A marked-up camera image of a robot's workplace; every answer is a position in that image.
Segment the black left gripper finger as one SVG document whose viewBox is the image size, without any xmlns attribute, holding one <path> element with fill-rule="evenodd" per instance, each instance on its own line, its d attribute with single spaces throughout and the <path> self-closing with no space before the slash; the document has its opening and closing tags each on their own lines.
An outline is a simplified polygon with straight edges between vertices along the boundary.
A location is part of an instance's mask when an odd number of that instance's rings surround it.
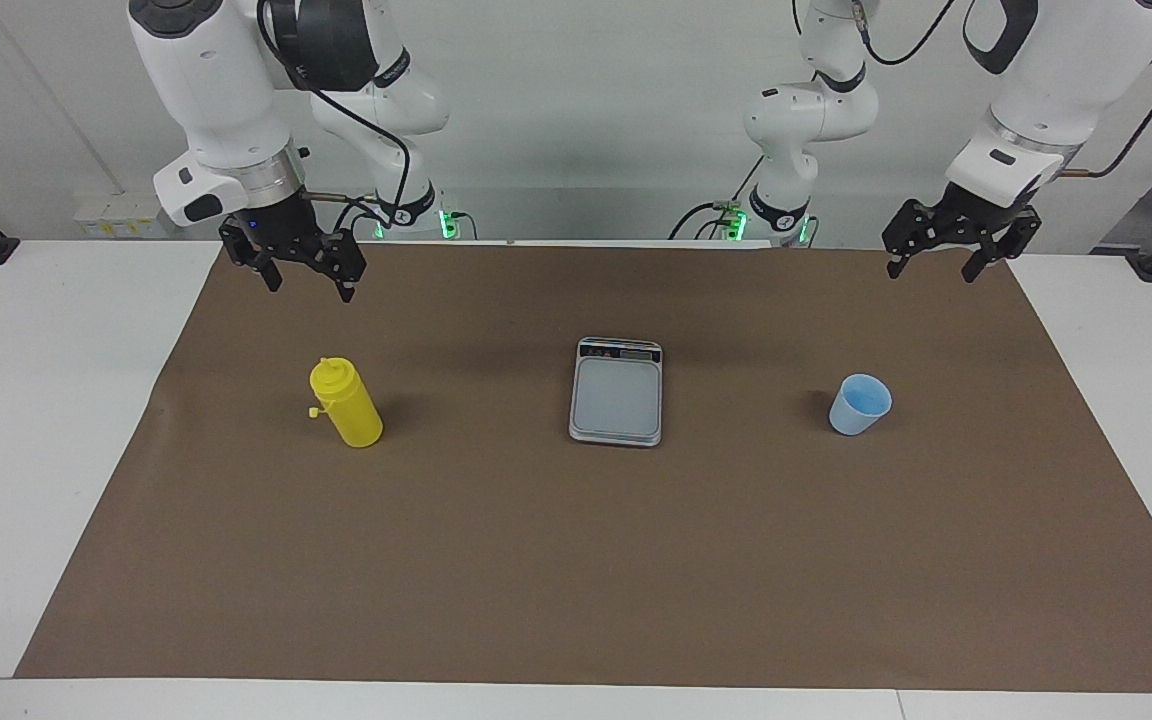
<svg viewBox="0 0 1152 720">
<path fill-rule="evenodd" d="M 890 255 L 888 278 L 895 281 L 914 256 L 937 247 L 933 209 L 919 200 L 905 200 L 882 229 L 882 245 Z"/>
<path fill-rule="evenodd" d="M 967 283 L 977 281 L 983 270 L 1002 260 L 1018 259 L 1037 233 L 1037 225 L 1010 225 L 1000 238 L 990 236 L 980 241 L 980 247 L 970 256 L 961 270 Z"/>
</svg>

